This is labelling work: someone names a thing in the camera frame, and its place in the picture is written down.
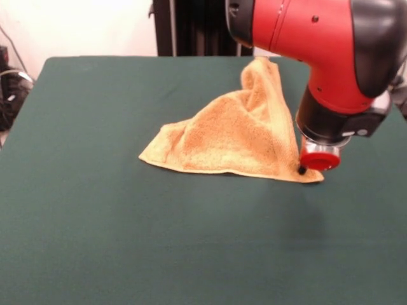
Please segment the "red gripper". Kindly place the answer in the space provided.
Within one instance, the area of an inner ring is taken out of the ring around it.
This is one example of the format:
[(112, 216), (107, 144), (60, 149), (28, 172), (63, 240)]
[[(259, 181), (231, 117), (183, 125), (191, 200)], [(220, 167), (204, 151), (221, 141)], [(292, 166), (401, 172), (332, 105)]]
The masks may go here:
[(340, 164), (340, 157), (328, 152), (303, 152), (300, 154), (298, 173), (304, 175), (307, 169), (325, 171), (336, 168)]

